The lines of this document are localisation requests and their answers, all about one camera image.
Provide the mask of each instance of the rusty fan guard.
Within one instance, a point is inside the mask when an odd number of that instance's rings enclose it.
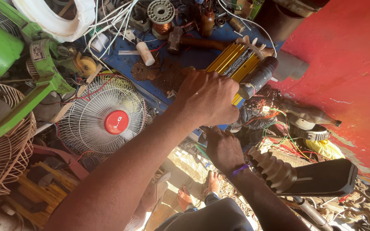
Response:
[[[24,95],[17,89],[0,84],[0,100],[14,108]],[[30,112],[13,129],[0,137],[0,195],[9,194],[7,183],[17,181],[32,155],[32,139],[37,129]]]
[[[106,158],[141,132],[145,118],[145,101],[132,83],[102,74],[58,123],[58,132],[72,152]]]

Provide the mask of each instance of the hammer head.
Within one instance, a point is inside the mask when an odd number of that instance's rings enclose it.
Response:
[[[168,37],[168,52],[172,54],[179,53],[179,47],[181,45],[183,29],[179,26],[173,28],[173,31],[169,33]]]

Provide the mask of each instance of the hand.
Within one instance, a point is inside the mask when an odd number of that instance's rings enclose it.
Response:
[[[195,128],[234,123],[239,110],[232,105],[239,84],[233,79],[205,70],[192,71],[179,88],[174,107],[188,113]]]
[[[239,140],[230,131],[224,132],[214,126],[208,130],[206,139],[206,154],[226,176],[231,176],[233,171],[245,164]]]

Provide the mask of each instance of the label sticker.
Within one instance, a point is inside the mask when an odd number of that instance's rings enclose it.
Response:
[[[31,44],[31,57],[33,61],[43,60],[45,59],[44,53],[44,44],[45,40],[35,41]]]

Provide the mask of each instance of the copper wire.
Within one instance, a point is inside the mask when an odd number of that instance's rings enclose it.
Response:
[[[153,24],[152,26],[158,34],[167,34],[172,27],[172,22],[167,24]]]

